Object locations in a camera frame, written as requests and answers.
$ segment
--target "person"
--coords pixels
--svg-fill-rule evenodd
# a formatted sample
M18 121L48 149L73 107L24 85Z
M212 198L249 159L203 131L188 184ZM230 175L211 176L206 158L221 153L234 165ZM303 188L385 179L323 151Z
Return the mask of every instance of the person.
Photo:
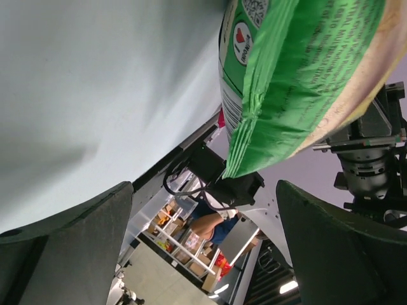
M123 295L118 305L144 305L145 303L146 301L139 299L133 291L123 287Z
M232 218L224 220L219 213L208 206L205 200L200 198L195 200L198 205L191 213L193 219L190 226L191 230L214 245L220 245L237 224L241 214L236 212Z

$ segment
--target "green snack bag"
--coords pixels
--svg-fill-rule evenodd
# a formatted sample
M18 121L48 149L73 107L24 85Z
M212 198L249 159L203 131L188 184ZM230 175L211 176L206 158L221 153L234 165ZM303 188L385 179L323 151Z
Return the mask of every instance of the green snack bag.
M285 160L362 115L405 53L404 13L405 0L231 1L219 37L224 178Z

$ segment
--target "wire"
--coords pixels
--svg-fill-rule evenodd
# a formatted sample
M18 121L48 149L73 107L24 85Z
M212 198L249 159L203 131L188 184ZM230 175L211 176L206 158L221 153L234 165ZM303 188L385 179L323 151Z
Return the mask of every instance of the wire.
M273 257L267 261L267 264L266 264L265 266L263 266L263 265L261 264L260 260L261 260L266 254L270 254L270 255L271 255L272 252L273 252L273 250L272 250L270 247L267 247L267 250L265 250L265 251L257 258L257 263L259 264L260 268L263 269L263 271L266 272L266 273L268 273L268 274L273 273L274 271L276 271L278 268L281 267L280 263L277 262ZM272 262L276 262L276 263L277 263L277 266L276 266L274 269L272 269L271 271L266 270L267 266L268 266L270 263L272 263Z
M172 165L169 166L169 169L167 170L167 172L164 175L164 180L163 180L163 187L164 189L170 193L173 196L192 196L198 193L203 193L202 197L203 200L206 202L206 204L213 210L213 211L217 211L217 212L221 212L221 211L229 211L229 210L235 210L234 208L215 208L214 206L211 205L211 203L209 202L207 196L206 196L206 191L208 190L208 186L204 186L204 183L199 179L198 177L198 181L201 185L201 187L199 187L198 189L194 189L193 191L189 191L189 192L175 192L173 191L170 186L168 185L168 178L173 175L173 171L176 169L177 165L180 165L182 163L182 161L180 162L173 162Z

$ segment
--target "floor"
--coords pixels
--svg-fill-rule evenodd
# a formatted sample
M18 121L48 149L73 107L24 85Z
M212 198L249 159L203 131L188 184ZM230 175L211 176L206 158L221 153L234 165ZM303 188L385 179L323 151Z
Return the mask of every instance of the floor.
M126 286L154 305L215 305L173 267L141 243L126 270Z

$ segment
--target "white wall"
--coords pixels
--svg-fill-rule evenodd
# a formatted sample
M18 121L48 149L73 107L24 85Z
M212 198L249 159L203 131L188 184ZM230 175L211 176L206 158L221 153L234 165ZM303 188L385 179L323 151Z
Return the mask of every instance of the white wall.
M0 233L135 180L220 103L220 0L0 0Z

